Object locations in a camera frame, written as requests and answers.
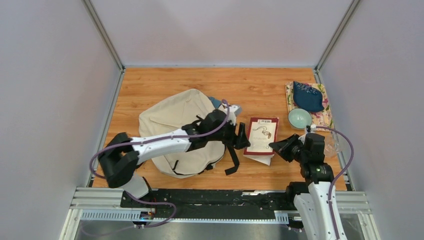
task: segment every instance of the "blue cloth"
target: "blue cloth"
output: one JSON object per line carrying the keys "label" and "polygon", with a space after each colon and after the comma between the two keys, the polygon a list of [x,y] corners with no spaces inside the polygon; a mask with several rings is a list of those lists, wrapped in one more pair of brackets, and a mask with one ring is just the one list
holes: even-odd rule
{"label": "blue cloth", "polygon": [[208,96],[207,98],[212,102],[212,105],[213,105],[213,107],[215,109],[217,109],[217,108],[220,107],[220,105],[221,105],[221,101],[220,100],[216,99],[213,96]]}
{"label": "blue cloth", "polygon": [[317,89],[297,81],[293,82],[293,101],[299,108],[311,113],[324,110],[323,94]]}

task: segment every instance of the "book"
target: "book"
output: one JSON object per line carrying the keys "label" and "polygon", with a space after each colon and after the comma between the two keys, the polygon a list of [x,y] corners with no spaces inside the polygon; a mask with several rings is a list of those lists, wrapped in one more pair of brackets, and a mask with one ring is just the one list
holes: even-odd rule
{"label": "book", "polygon": [[277,141],[278,123],[278,117],[250,118],[247,131],[250,147],[244,149],[243,156],[269,166],[275,152],[268,144]]}

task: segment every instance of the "floral fabric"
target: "floral fabric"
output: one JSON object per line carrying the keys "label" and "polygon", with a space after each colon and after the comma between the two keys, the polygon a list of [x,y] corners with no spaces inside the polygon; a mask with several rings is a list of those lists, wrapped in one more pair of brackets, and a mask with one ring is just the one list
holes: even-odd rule
{"label": "floral fabric", "polygon": [[[329,98],[327,96],[326,88],[320,83],[305,83],[315,89],[318,89],[322,93],[322,106],[324,110],[319,112],[310,112],[312,116],[312,124],[317,126],[325,126],[334,128],[333,117],[330,110]],[[285,95],[287,97],[287,109],[290,112],[293,109],[298,109],[295,101],[293,101],[293,82],[288,82],[285,85]],[[318,128],[317,131],[328,131],[326,129]]]}

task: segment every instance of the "backpack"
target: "backpack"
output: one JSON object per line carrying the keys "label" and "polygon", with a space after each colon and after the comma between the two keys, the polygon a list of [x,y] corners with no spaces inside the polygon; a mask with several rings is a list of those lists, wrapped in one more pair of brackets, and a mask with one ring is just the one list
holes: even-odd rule
{"label": "backpack", "polygon": [[[166,134],[206,117],[215,109],[211,100],[197,89],[190,89],[170,96],[139,117],[138,132],[141,137]],[[154,157],[156,168],[163,174],[183,179],[204,170],[211,170],[223,158],[225,146],[220,141],[210,141],[205,147],[189,152],[177,152]]]}

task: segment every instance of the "wooden table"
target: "wooden table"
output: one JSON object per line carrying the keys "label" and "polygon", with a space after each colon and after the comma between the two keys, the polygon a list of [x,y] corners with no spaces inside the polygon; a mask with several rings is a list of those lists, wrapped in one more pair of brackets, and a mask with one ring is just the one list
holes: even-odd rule
{"label": "wooden table", "polygon": [[[226,99],[242,106],[238,122],[249,124],[251,117],[278,117],[277,140],[283,140],[302,130],[291,129],[286,106],[287,82],[315,83],[310,68],[128,68],[113,112],[106,144],[118,133],[139,136],[139,114],[159,101],[188,89],[198,89],[207,96]],[[213,170],[184,179],[167,176],[158,171],[152,161],[145,162],[136,172],[144,176],[152,188],[222,189],[222,190],[285,190],[292,181],[303,181],[297,162],[288,163],[275,155],[271,165],[243,157],[238,171],[225,175],[233,166],[230,154]],[[334,175],[340,172],[337,157],[326,158]],[[104,179],[96,177],[93,187],[107,187]],[[346,190],[340,178],[336,189]]]}

